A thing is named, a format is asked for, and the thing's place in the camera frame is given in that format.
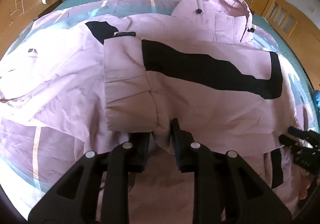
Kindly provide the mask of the wooden footboard right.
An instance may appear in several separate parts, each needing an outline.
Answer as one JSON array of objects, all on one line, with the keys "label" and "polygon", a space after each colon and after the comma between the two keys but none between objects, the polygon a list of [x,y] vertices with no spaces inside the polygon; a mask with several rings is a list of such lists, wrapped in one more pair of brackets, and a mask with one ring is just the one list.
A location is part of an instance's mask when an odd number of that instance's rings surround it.
[{"label": "wooden footboard right", "polygon": [[285,0],[274,0],[265,18],[291,48],[312,86],[318,89],[319,28]]}]

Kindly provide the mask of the wooden headboard left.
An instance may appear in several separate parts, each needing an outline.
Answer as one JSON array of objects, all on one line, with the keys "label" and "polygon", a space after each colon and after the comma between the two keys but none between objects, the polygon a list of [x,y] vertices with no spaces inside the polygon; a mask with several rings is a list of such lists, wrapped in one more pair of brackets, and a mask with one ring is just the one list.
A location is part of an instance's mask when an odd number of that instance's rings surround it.
[{"label": "wooden headboard left", "polygon": [[1,56],[19,34],[36,18],[55,7],[61,0],[1,0]]}]

